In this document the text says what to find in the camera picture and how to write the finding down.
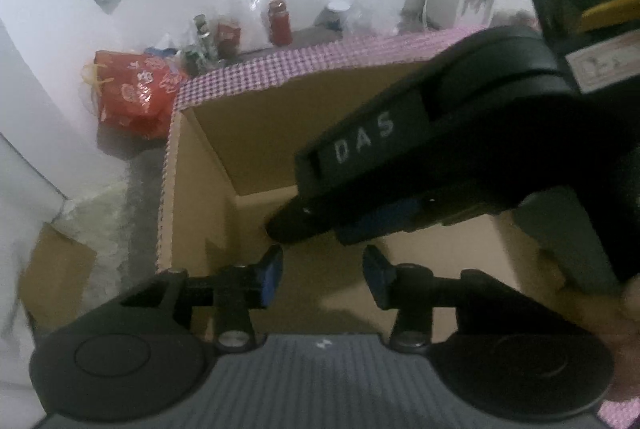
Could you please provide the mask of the right hand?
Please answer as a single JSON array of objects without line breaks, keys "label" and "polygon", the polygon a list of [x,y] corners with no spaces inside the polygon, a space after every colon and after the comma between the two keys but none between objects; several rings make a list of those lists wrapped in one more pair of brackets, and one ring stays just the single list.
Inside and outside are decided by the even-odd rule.
[{"label": "right hand", "polygon": [[591,331],[614,359],[614,378],[608,399],[623,402],[639,396],[639,278],[617,296],[586,295],[563,288],[558,293],[564,312]]}]

